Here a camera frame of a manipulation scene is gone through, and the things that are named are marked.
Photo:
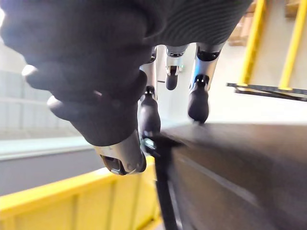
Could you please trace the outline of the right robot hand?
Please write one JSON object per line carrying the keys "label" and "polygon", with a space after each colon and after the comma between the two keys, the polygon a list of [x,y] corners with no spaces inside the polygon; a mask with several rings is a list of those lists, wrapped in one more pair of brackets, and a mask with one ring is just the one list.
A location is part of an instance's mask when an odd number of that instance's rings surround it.
{"label": "right robot hand", "polygon": [[117,174],[140,173],[140,70],[157,45],[198,42],[219,49],[249,0],[3,0],[0,35],[31,70],[27,83],[49,91],[52,113],[102,150]]}

